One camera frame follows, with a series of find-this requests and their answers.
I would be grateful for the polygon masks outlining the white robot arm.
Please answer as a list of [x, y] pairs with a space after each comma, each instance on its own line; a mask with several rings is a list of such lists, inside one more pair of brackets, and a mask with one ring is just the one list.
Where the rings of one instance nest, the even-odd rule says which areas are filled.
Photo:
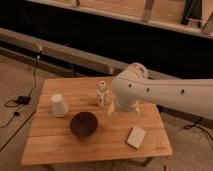
[[132, 63], [112, 79], [111, 89], [120, 111], [147, 101], [213, 120], [213, 79], [154, 80], [145, 66]]

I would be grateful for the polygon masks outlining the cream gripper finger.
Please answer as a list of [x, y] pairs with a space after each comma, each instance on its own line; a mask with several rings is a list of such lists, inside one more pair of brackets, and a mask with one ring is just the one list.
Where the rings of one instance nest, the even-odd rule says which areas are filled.
[[107, 115], [108, 116], [111, 116], [115, 111], [115, 102], [114, 100], [110, 103], [110, 105], [108, 106], [108, 109], [107, 109]]

